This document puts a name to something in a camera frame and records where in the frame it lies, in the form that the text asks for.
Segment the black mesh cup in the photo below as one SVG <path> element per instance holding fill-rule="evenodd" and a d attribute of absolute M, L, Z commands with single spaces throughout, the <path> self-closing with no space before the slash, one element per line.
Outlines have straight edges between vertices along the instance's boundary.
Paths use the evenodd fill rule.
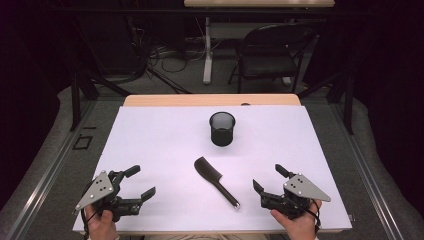
<path fill-rule="evenodd" d="M 219 147 L 231 144 L 235 124 L 236 120 L 232 114 L 223 111 L 214 113 L 209 119 L 211 141 Z"/>

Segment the black metal frame post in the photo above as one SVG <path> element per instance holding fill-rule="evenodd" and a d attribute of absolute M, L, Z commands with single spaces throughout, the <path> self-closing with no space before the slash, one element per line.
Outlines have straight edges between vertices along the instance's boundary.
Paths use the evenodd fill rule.
<path fill-rule="evenodd" d="M 303 99 L 312 93 L 318 91 L 327 84 L 330 84 L 330 90 L 326 95 L 328 103 L 339 103 L 341 97 L 344 97 L 343 107 L 343 125 L 350 135 L 353 135 L 352 128 L 352 111 L 353 111 L 353 97 L 354 97 L 354 74 L 349 72 L 339 72 L 331 77 L 321 80 L 306 90 L 297 94 L 299 99 Z"/>
<path fill-rule="evenodd" d="M 71 96 L 72 96 L 72 126 L 71 131 L 74 131 L 79 123 L 81 122 L 81 98 L 80 93 L 89 101 L 95 101 L 100 96 L 100 93 L 95 87 L 95 84 L 99 83 L 106 86 L 110 90 L 118 93 L 121 96 L 127 97 L 130 92 L 117 86 L 111 81 L 105 79 L 101 75 L 91 71 L 84 70 L 82 72 L 76 72 L 71 81 Z"/>

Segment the black stand leg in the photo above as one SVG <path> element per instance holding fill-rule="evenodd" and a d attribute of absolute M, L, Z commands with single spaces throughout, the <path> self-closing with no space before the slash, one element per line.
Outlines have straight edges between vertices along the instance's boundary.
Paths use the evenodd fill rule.
<path fill-rule="evenodd" d="M 147 72 L 149 72 L 152 76 L 159 79 L 161 82 L 169 86 L 176 94 L 190 94 L 190 91 L 183 88 L 181 85 L 177 84 L 173 80 L 169 79 L 167 76 L 163 75 L 162 73 L 148 67 L 146 69 Z"/>

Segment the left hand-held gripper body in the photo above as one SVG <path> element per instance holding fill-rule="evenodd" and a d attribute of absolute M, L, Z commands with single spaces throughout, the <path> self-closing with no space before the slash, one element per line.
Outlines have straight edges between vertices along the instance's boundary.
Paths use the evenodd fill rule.
<path fill-rule="evenodd" d="M 113 221 L 117 222 L 122 216 L 138 215 L 142 206 L 141 199 L 123 199 L 118 196 L 120 184 L 124 178 L 124 171 L 102 171 L 84 190 L 74 213 L 82 211 L 92 205 L 96 213 L 109 210 L 113 213 Z"/>

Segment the black comb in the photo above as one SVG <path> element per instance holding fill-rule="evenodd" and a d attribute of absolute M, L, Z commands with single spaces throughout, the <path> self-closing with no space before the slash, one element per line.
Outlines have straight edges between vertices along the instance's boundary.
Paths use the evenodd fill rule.
<path fill-rule="evenodd" d="M 211 183 L 235 208 L 240 208 L 239 201 L 220 183 L 222 174 L 217 171 L 204 157 L 198 158 L 194 162 L 194 167 L 198 174 Z"/>

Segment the white table mat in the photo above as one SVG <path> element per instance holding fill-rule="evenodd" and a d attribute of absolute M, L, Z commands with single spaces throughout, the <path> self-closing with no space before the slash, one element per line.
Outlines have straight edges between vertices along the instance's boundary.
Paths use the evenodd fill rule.
<path fill-rule="evenodd" d="M 304 174 L 331 201 L 320 210 L 321 228 L 350 228 L 341 199 L 309 114 L 303 106 L 228 106 L 236 119 L 234 139 L 226 147 L 212 143 L 214 107 L 122 107 L 99 159 L 98 170 L 126 170 L 120 194 L 137 198 L 155 187 L 156 194 L 137 216 L 122 218 L 124 234 L 279 233 L 281 226 L 260 205 L 255 179 L 266 191 L 280 194 L 280 164 Z M 194 162 L 204 157 L 222 174 L 220 183 L 239 201 L 235 209 L 198 174 Z"/>

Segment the white-legged desk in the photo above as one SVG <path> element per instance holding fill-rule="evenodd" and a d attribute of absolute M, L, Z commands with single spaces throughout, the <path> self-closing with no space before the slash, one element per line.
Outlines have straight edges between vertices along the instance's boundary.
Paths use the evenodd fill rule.
<path fill-rule="evenodd" d="M 184 0 L 184 6 L 191 10 L 315 10 L 332 8 L 334 5 L 335 0 Z M 212 81 L 212 39 L 242 39 L 249 30 L 259 26 L 258 20 L 252 23 L 223 23 L 210 17 L 205 18 L 204 84 L 210 84 Z"/>

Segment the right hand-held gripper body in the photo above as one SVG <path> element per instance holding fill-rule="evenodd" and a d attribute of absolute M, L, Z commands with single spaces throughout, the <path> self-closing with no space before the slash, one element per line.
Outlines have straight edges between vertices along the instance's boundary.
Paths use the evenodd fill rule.
<path fill-rule="evenodd" d="M 305 213 L 311 214 L 310 203 L 314 200 L 330 202 L 331 197 L 303 174 L 289 173 L 281 195 L 268 193 L 263 187 L 260 188 L 261 207 L 277 210 L 289 219 L 296 219 Z"/>

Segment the black folding chair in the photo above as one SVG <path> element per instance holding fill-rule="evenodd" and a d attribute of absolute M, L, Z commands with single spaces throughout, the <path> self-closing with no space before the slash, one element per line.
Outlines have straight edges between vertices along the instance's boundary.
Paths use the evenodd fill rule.
<path fill-rule="evenodd" d="M 242 80 L 291 78 L 294 93 L 305 49 L 317 36 L 309 24 L 270 24 L 250 31 L 236 49 L 236 64 L 228 80 L 237 76 L 237 91 Z"/>

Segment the person's left hand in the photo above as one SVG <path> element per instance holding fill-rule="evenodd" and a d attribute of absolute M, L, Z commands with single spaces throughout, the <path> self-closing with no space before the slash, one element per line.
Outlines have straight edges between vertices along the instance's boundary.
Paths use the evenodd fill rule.
<path fill-rule="evenodd" d="M 99 216 L 95 209 L 88 205 L 85 207 L 85 214 L 91 240 L 116 240 L 119 237 L 111 211 L 104 210 Z"/>

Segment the metal floor rail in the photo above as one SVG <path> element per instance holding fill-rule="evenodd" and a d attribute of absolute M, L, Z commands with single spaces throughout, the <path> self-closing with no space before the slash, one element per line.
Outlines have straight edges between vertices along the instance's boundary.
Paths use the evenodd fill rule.
<path fill-rule="evenodd" d="M 82 240 L 73 230 L 72 214 L 98 162 L 95 102 L 82 110 L 82 120 L 69 129 L 68 107 L 58 119 L 33 164 L 5 208 L 0 211 L 0 240 Z"/>
<path fill-rule="evenodd" d="M 360 178 L 364 184 L 370 201 L 376 211 L 376 214 L 384 228 L 384 231 L 388 237 L 388 240 L 404 240 L 404 236 L 401 233 L 394 216 L 389 209 L 386 199 L 383 197 L 379 186 L 367 164 L 367 161 L 360 150 L 358 142 L 355 137 L 350 134 L 346 129 L 343 120 L 343 112 L 337 104 L 330 104 L 330 109 L 336 119 L 339 128 L 341 129 L 344 138 L 348 142 L 349 148 L 354 155 L 354 164 L 360 175 Z"/>

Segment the black metal crossbar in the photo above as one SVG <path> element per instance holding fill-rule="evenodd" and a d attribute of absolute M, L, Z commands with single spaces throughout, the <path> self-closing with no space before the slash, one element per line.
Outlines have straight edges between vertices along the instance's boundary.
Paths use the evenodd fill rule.
<path fill-rule="evenodd" d="M 294 16 L 294 17 L 358 17 L 367 16 L 368 12 L 318 10 L 285 10 L 285 9 L 79 9 L 49 8 L 50 12 L 63 14 L 124 14 L 124 15 L 191 15 L 191 16 Z"/>

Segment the person's right hand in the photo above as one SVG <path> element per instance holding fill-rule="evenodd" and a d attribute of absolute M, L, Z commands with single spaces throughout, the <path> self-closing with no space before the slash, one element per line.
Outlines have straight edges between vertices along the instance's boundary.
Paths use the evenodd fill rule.
<path fill-rule="evenodd" d="M 313 200 L 309 208 L 311 213 L 305 213 L 293 220 L 290 220 L 277 210 L 271 210 L 270 214 L 284 227 L 291 240 L 317 240 L 315 216 L 320 210 L 321 205 L 322 202 L 320 200 Z"/>

